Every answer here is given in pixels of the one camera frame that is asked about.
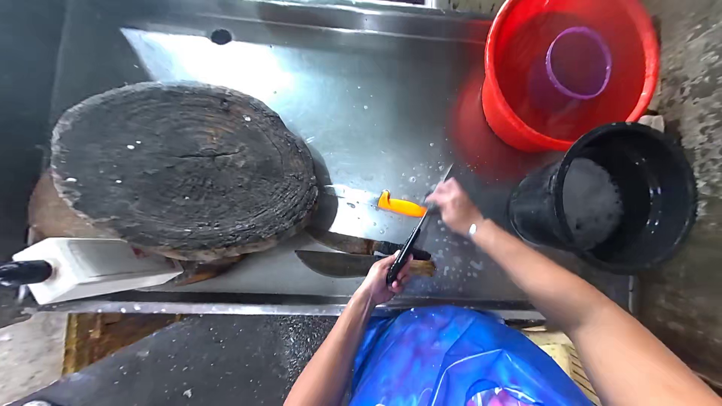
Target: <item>hand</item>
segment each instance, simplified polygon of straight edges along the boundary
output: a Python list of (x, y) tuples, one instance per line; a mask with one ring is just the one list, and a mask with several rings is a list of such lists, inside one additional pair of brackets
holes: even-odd
[(409, 260), (406, 261), (406, 265), (401, 268), (401, 271), (396, 276), (396, 280), (391, 283), (391, 286), (386, 284), (388, 268), (391, 267), (391, 264), (393, 264), (393, 261), (396, 260), (396, 256), (398, 255), (399, 251), (386, 258), (379, 259), (371, 269), (369, 269), (366, 279), (363, 280), (363, 283), (356, 291), (357, 294), (367, 293), (371, 298), (371, 304), (373, 306), (388, 302), (395, 294), (404, 291), (404, 286), (411, 277), (409, 268), (411, 267), (413, 256), (409, 255)]
[(438, 204), (441, 210), (441, 220), (451, 230), (464, 236), (469, 232), (471, 224), (479, 227), (484, 220), (482, 213), (474, 206), (469, 195), (454, 178), (439, 183), (426, 201)]

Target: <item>purple plastic ring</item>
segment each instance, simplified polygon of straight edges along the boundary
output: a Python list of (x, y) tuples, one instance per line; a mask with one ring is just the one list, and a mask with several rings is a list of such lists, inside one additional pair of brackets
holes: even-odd
[[(554, 45), (557, 43), (557, 41), (569, 34), (582, 34), (587, 36), (588, 38), (592, 39), (594, 43), (597, 44), (599, 47), (599, 50), (604, 55), (604, 63), (605, 63), (605, 72), (604, 72), (604, 81), (601, 83), (601, 86), (599, 87), (599, 90), (595, 92), (594, 94), (580, 94), (577, 92), (574, 92), (566, 86), (562, 85), (562, 83), (559, 81), (557, 76), (554, 74), (554, 69), (552, 69), (552, 51), (554, 50)], [(606, 88), (606, 84), (609, 83), (609, 76), (612, 73), (612, 53), (609, 51), (609, 46), (607, 46), (606, 42), (604, 42), (604, 39), (599, 35), (596, 31), (587, 28), (587, 27), (571, 27), (564, 31), (562, 31), (557, 37), (552, 41), (552, 44), (549, 46), (549, 49), (547, 50), (547, 75), (549, 76), (549, 80), (552, 81), (552, 84), (554, 87), (557, 88), (561, 93), (575, 99), (579, 100), (588, 100), (591, 98), (594, 98), (599, 95), (599, 93), (602, 93), (604, 89)]]

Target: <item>black bucket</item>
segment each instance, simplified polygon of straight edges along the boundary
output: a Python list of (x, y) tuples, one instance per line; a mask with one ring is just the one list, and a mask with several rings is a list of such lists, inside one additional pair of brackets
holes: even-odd
[[(595, 170), (599, 184), (585, 184)], [(585, 189), (591, 199), (575, 202), (575, 189)], [(595, 199), (595, 193), (603, 196)], [(561, 161), (524, 178), (509, 201), (512, 226), (526, 240), (625, 275), (669, 259), (689, 234), (696, 209), (695, 177), (682, 147), (637, 123), (607, 124), (584, 134)], [(568, 219), (572, 212), (577, 217)], [(579, 217), (585, 213), (587, 218)], [(586, 229), (599, 240), (585, 237)]]

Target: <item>stainless steel counter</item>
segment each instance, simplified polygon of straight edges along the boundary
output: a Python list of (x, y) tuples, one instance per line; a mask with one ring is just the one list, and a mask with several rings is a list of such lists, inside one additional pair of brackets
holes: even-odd
[[(126, 83), (197, 80), (232, 87), (264, 101), (306, 141), (321, 184), (378, 193), (389, 189), (392, 196), (421, 202), (444, 169), (456, 163), (452, 176), (461, 179), (486, 215), (506, 225), (509, 192), (533, 168), (529, 163), (541, 162), (539, 156), (516, 152), (487, 131), (478, 145), (493, 151), (496, 163), (490, 165), (516, 170), (473, 174), (465, 165), (469, 148), (450, 141), (452, 112), (460, 89), (468, 90), (469, 76), (482, 66), (490, 21), (422, 7), (360, 5), (71, 0), (53, 118), (87, 96)], [(211, 42), (217, 29), (228, 30), (233, 41)], [(457, 155), (459, 148), (464, 153)], [(313, 221), (337, 233), (401, 243), (417, 219), (322, 195)], [(437, 274), (414, 280), (390, 308), (457, 303), (529, 309), (498, 265), (444, 228), (437, 215), (417, 247), (433, 254)], [(168, 301), (163, 303), (187, 304), (174, 305), (178, 313), (254, 313), (259, 306), (263, 312), (337, 313), (361, 279), (316, 274), (296, 259), (295, 249), (326, 250), (298, 235), (212, 280), (59, 308), (170, 312), (170, 305), (150, 306)], [(626, 306), (627, 277), (597, 272), (569, 254), (545, 252)], [(231, 307), (220, 311), (220, 306)]]

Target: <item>orange knife handle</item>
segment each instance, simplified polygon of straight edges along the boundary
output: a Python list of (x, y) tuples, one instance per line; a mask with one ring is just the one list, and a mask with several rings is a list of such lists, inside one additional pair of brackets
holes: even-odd
[(381, 209), (411, 217), (423, 217), (424, 214), (426, 214), (426, 207), (419, 206), (408, 200), (392, 199), (391, 193), (388, 190), (381, 192), (381, 197), (378, 199), (378, 206)]

